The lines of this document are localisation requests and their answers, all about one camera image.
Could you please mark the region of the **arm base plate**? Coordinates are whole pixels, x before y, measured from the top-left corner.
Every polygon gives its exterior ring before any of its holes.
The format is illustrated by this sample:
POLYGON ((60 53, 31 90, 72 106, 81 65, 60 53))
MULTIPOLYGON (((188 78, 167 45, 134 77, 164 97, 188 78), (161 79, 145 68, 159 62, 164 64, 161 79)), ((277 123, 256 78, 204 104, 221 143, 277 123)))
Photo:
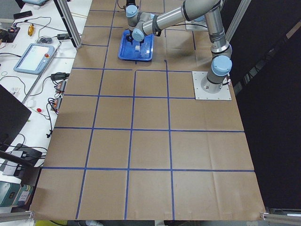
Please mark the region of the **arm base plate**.
POLYGON ((192 80, 196 100, 231 101, 229 80, 224 78, 220 84, 213 84, 207 79, 207 72, 192 71, 192 80))
POLYGON ((188 31, 203 31, 207 32, 207 24, 205 20, 202 21, 186 21, 185 28, 188 31))

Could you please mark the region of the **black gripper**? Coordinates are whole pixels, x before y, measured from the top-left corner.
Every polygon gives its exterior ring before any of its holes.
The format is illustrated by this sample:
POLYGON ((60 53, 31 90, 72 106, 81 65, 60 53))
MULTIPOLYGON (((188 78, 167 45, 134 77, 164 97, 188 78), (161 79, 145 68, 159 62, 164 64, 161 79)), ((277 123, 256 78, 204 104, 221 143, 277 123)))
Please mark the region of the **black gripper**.
POLYGON ((134 29, 133 31, 128 30, 126 33, 126 40, 127 42, 130 42, 131 45, 133 44, 133 41, 138 41, 140 45, 144 43, 144 36, 142 36, 142 33, 140 30, 134 29))

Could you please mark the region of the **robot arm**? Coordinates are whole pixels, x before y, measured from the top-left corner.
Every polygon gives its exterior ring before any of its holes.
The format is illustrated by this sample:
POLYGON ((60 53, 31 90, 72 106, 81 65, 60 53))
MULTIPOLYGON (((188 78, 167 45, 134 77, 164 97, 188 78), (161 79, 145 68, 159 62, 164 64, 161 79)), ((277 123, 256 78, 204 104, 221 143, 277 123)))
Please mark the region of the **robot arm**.
POLYGON ((203 16, 211 43, 212 61, 201 81, 201 88, 207 93, 217 94, 226 85, 224 80, 232 69, 232 47, 225 36, 219 0, 184 0, 180 6, 162 14, 141 11, 134 0, 128 0, 124 11, 129 28, 127 40, 139 43, 143 43, 147 35, 159 37, 166 28, 203 16))

